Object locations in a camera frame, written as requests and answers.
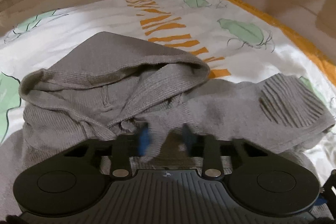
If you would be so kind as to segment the grey knit hooded sweater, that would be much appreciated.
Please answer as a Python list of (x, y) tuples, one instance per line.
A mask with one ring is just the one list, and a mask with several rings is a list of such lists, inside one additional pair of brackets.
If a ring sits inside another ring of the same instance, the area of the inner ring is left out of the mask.
[(184, 166), (173, 148), (184, 124), (275, 153), (311, 147), (335, 124), (297, 77), (235, 84), (209, 74), (185, 51), (100, 32), (26, 75), (19, 86), (24, 125), (1, 145), (1, 216), (20, 211), (12, 187), (22, 171), (87, 139), (113, 140), (147, 124), (151, 142), (141, 161)]

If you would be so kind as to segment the white leaf print bed sheet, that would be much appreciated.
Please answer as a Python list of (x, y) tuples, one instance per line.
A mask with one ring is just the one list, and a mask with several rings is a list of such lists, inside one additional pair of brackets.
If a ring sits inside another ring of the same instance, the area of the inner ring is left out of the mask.
[(316, 47), (237, 0), (44, 0), (1, 13), (1, 80), (17, 89), (90, 36), (109, 31), (187, 51), (233, 83), (297, 76), (335, 113), (335, 66)]

